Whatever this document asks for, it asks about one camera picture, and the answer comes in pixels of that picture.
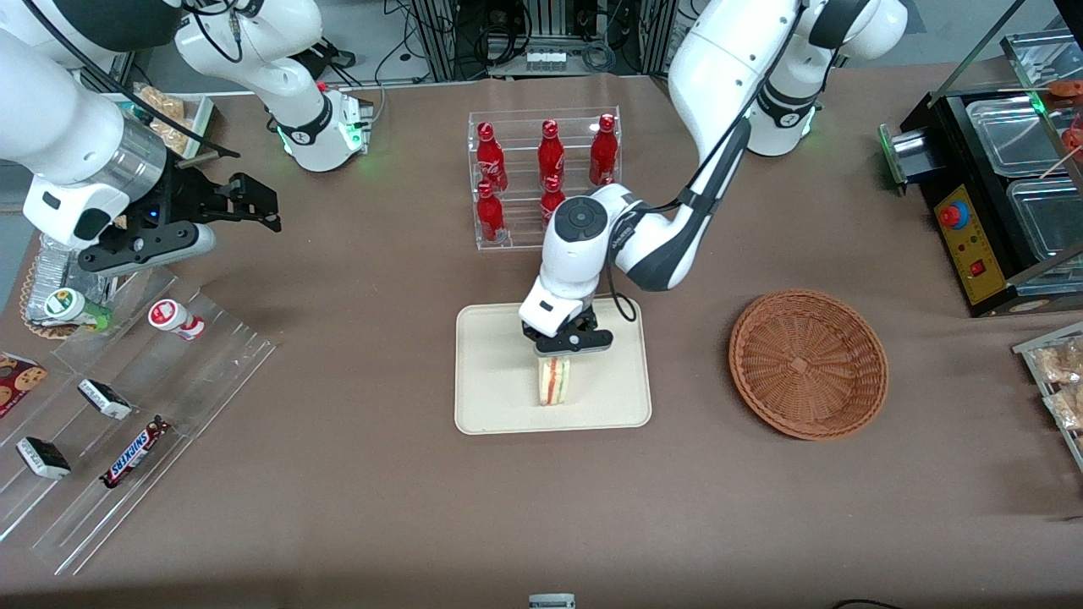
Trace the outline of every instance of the yellow control panel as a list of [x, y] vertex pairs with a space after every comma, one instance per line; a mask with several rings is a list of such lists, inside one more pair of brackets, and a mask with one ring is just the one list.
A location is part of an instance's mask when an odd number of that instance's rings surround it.
[[932, 213], [970, 304], [977, 304], [1004, 289], [1004, 273], [989, 247], [986, 231], [974, 212], [966, 186], [955, 189], [932, 208]]

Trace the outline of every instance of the table surface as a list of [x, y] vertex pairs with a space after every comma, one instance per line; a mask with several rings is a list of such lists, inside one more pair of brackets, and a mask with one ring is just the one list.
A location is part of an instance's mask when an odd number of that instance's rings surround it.
[[[256, 98], [216, 100], [245, 156], [207, 172], [275, 189], [285, 230], [217, 224], [219, 248], [174, 270], [279, 348], [82, 573], [51, 575], [16, 530], [0, 605], [1079, 607], [1081, 476], [1009, 350], [1079, 314], [968, 319], [923, 200], [886, 180], [876, 126], [949, 69], [837, 70], [797, 151], [745, 159], [684, 283], [634, 294], [651, 422], [525, 436], [453, 419], [456, 314], [520, 300], [539, 262], [475, 249], [467, 114], [619, 104], [625, 183], [662, 203], [696, 165], [664, 91], [394, 90], [370, 154], [327, 174], [282, 154]], [[791, 287], [846, 300], [884, 342], [887, 402], [857, 436], [780, 436], [733, 387], [733, 322]], [[5, 350], [55, 347], [16, 311]]]

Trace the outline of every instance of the round plate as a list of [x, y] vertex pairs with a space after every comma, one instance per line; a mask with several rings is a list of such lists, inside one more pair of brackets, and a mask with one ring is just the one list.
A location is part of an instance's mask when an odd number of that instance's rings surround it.
[[730, 372], [753, 412], [805, 440], [853, 433], [887, 394], [876, 334], [845, 302], [807, 289], [768, 294], [745, 309], [730, 336]]

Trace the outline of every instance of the red emergency stop button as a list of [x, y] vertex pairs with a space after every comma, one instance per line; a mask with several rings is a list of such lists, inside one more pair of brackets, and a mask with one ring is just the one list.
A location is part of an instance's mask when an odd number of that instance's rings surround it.
[[941, 225], [957, 231], [966, 226], [966, 222], [970, 219], [970, 210], [965, 203], [956, 200], [951, 205], [945, 205], [937, 219], [940, 220]]

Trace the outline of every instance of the snickers bar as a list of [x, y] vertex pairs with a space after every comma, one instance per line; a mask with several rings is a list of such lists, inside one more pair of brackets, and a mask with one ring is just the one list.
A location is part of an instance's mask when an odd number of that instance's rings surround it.
[[105, 487], [107, 489], [116, 489], [117, 484], [131, 474], [135, 469], [135, 466], [146, 457], [151, 449], [158, 443], [158, 438], [170, 427], [172, 426], [166, 423], [160, 416], [155, 415], [154, 420], [143, 431], [140, 431], [135, 440], [120, 455], [120, 458], [113, 464], [113, 467], [102, 475], [101, 480], [105, 482]]

